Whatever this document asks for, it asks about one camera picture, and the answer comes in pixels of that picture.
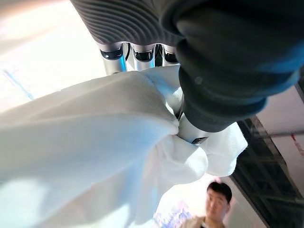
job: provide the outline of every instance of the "ceiling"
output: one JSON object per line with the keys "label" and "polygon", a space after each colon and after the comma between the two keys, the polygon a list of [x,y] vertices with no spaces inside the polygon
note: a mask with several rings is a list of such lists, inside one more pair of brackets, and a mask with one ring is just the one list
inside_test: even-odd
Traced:
{"label": "ceiling", "polygon": [[298,85],[238,123],[249,146],[232,179],[270,227],[304,227],[303,72]]}

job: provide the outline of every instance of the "black ceiling truss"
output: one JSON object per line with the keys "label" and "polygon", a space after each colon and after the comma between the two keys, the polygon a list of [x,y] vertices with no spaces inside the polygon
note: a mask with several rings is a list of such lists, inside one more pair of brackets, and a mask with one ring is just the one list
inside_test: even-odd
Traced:
{"label": "black ceiling truss", "polygon": [[298,82],[298,84],[296,85],[296,88],[299,91],[301,91],[302,93],[300,93],[300,96],[304,94],[304,65],[301,67],[300,69],[300,80]]}
{"label": "black ceiling truss", "polygon": [[248,147],[237,159],[232,180],[270,227],[303,228],[304,198],[282,155],[256,116],[238,125]]}

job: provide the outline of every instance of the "crumpled fabric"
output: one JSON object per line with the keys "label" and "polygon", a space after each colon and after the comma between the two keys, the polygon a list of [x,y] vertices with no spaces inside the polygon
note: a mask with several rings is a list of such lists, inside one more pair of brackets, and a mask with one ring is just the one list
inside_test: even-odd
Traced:
{"label": "crumpled fabric", "polygon": [[178,66],[84,82],[0,114],[0,227],[151,227],[161,196],[233,172],[238,125],[177,136]]}

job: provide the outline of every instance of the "metal beam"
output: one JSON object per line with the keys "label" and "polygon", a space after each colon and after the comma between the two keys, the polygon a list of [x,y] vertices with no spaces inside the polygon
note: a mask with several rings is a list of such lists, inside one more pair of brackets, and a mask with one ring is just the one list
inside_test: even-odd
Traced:
{"label": "metal beam", "polygon": [[[254,179],[251,177],[251,175],[249,174],[249,172],[247,171],[247,169],[245,167],[243,167],[242,164],[238,165],[238,169],[241,171],[241,173],[244,175],[244,177],[247,179],[248,183],[250,183],[250,185],[253,187],[254,191],[258,191],[257,189],[257,185],[256,182],[254,181]],[[276,210],[272,207],[272,205],[264,198],[260,199],[262,201],[262,203],[264,204],[264,206],[269,210],[270,214],[275,218],[278,219],[279,215],[276,212]]]}
{"label": "metal beam", "polygon": [[277,201],[283,201],[288,203],[296,203],[296,204],[303,204],[304,208],[304,199],[303,198],[294,198],[294,197],[286,197],[286,196],[274,196],[274,195],[267,195],[263,193],[249,193],[249,196],[253,197],[260,197],[260,198],[266,198],[271,200],[277,200]]}
{"label": "metal beam", "polygon": [[289,132],[276,132],[276,133],[262,133],[259,132],[252,132],[252,136],[258,139],[264,139],[264,138],[279,138],[279,137],[287,137],[294,135],[303,135],[304,130],[297,130],[297,131],[289,131]]}
{"label": "metal beam", "polygon": [[239,158],[240,162],[249,163],[249,162],[262,162],[262,163],[285,163],[285,160],[282,156],[274,155],[274,156],[257,156],[257,157],[242,157]]}
{"label": "metal beam", "polygon": [[[256,154],[251,154],[250,156],[252,156],[253,158],[256,157]],[[278,188],[278,186],[276,185],[276,183],[273,181],[273,177],[269,174],[269,172],[267,171],[267,169],[259,162],[255,162],[257,167],[259,168],[259,170],[262,172],[262,174],[264,175],[264,177],[269,181],[268,183],[270,184],[270,186],[272,187],[272,189],[275,191],[275,193],[277,195],[282,195],[281,190]]]}
{"label": "metal beam", "polygon": [[[254,127],[259,131],[260,134],[267,133],[267,131],[265,130],[265,128],[263,127],[263,125],[261,124],[260,120],[258,119],[258,117],[256,115],[251,118],[251,122],[254,125]],[[264,138],[263,140],[274,156],[281,155],[281,153],[279,152],[279,150],[277,149],[276,145],[274,144],[274,142],[272,141],[271,138]],[[290,184],[294,188],[294,191],[296,192],[297,197],[302,197],[299,189],[296,187],[293,179],[290,177],[286,163],[279,163],[279,165],[280,165],[281,169],[283,170],[285,176],[289,180]]]}
{"label": "metal beam", "polygon": [[302,90],[302,88],[300,87],[299,83],[298,84],[295,84],[295,89],[297,90],[301,100],[303,101],[304,103],[304,92]]}
{"label": "metal beam", "polygon": [[[258,181],[258,182],[267,182],[268,183],[268,180],[262,179],[262,178],[256,179],[256,181]],[[287,181],[287,180],[274,180],[274,182],[276,184],[290,184],[289,181]]]}
{"label": "metal beam", "polygon": [[299,204],[289,204],[289,203],[282,203],[279,201],[272,201],[272,204],[282,210],[287,210],[289,212],[291,212],[292,214],[294,214],[294,212],[299,212],[300,215],[304,214],[304,207],[302,205]]}
{"label": "metal beam", "polygon": [[257,207],[255,206],[255,204],[252,202],[251,198],[246,194],[246,191],[248,191],[248,189],[246,188],[245,184],[242,182],[242,180],[237,177],[235,174],[232,174],[231,176],[229,176],[231,178],[231,180],[233,181],[233,183],[237,186],[237,188],[239,189],[239,191],[242,193],[242,195],[245,197],[245,199],[247,200],[247,202],[251,205],[251,207],[253,208],[253,210],[256,212],[256,214],[260,217],[260,219],[264,222],[264,224],[266,225],[266,227],[270,227],[269,222],[272,221],[273,219],[270,219],[265,212],[261,209],[258,210]]}

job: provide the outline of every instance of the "white towel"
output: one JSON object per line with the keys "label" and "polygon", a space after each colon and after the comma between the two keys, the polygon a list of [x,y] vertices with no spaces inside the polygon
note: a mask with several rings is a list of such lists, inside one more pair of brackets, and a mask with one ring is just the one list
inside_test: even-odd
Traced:
{"label": "white towel", "polygon": [[[151,227],[170,187],[231,173],[244,149],[237,125],[218,133],[215,153],[209,137],[209,165],[204,146],[176,136],[177,72],[115,74],[1,114],[0,227]],[[229,159],[213,169],[213,154]]]}

